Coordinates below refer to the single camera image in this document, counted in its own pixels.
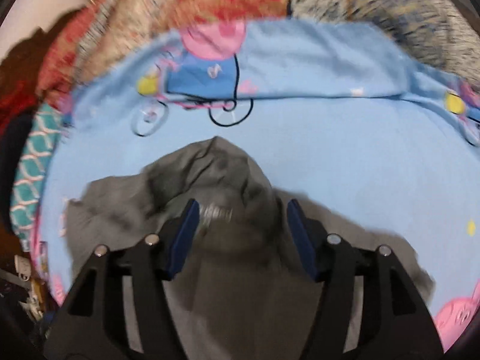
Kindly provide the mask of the red knitted garment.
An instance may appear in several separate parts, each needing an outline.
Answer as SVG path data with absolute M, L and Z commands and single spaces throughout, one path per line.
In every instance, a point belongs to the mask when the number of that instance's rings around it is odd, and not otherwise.
M 32 81 L 19 80 L 13 90 L 1 95 L 1 136 L 10 122 L 23 114 L 32 114 L 43 103 L 45 90 Z

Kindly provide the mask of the teal wave-pattern cloth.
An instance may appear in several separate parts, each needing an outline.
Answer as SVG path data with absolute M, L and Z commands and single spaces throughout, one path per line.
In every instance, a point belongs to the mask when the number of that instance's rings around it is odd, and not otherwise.
M 41 201 L 51 157 L 61 135 L 62 115 L 47 103 L 32 118 L 24 149 L 19 157 L 12 193 L 10 223 L 22 250 L 31 251 L 31 236 Z

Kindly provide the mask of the light blue cartoon bedsheet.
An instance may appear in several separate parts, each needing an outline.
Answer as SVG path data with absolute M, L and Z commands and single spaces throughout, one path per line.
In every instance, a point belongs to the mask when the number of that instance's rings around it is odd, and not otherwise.
M 476 341 L 479 95 L 372 25 L 258 19 L 173 30 L 77 86 L 63 122 L 39 214 L 59 309 L 76 279 L 68 204 L 96 180 L 219 137 L 278 193 L 411 246 L 432 281 L 424 302 L 440 359 Z

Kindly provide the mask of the brown fuzzy blanket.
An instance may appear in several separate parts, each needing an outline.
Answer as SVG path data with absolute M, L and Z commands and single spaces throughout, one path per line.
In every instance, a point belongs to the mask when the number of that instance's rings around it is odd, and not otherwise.
M 1 57 L 1 96 L 13 92 L 20 82 L 35 86 L 43 59 L 51 44 L 67 24 L 85 9 L 71 10 L 60 16 L 48 31 L 37 28 L 30 38 L 19 41 L 10 48 L 6 56 Z

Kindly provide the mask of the grey puffer jacket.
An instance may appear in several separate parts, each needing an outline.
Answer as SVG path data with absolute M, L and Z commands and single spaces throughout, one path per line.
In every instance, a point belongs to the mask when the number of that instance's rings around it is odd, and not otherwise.
M 127 249 L 199 203 L 184 267 L 163 284 L 184 359 L 303 359 L 322 286 L 304 271 L 287 223 L 294 198 L 278 193 L 243 150 L 216 137 L 196 142 L 131 176 L 92 182 L 67 206 L 76 278 L 98 245 Z M 297 200 L 354 247 L 394 251 L 424 301 L 431 278 L 403 240 L 368 232 Z

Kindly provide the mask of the red floral patterned quilt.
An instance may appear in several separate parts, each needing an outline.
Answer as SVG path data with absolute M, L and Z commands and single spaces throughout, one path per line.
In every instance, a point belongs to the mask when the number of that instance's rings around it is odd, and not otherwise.
M 91 0 L 46 53 L 37 96 L 56 107 L 74 86 L 106 74 L 160 33 L 192 24 L 282 17 L 289 0 Z

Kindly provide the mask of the dark navy garment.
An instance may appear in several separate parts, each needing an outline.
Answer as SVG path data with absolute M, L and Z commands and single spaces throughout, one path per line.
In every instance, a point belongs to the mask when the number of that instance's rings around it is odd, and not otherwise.
M 32 129 L 34 111 L 28 110 L 15 116 L 1 136 L 1 223 L 13 234 L 10 219 L 11 193 L 25 142 Z

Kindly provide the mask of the grey speckled blanket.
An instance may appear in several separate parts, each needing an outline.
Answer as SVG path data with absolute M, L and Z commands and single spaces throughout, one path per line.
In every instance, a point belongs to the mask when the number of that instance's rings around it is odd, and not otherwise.
M 479 34 L 452 0 L 290 0 L 295 18 L 369 22 L 418 61 L 479 84 Z

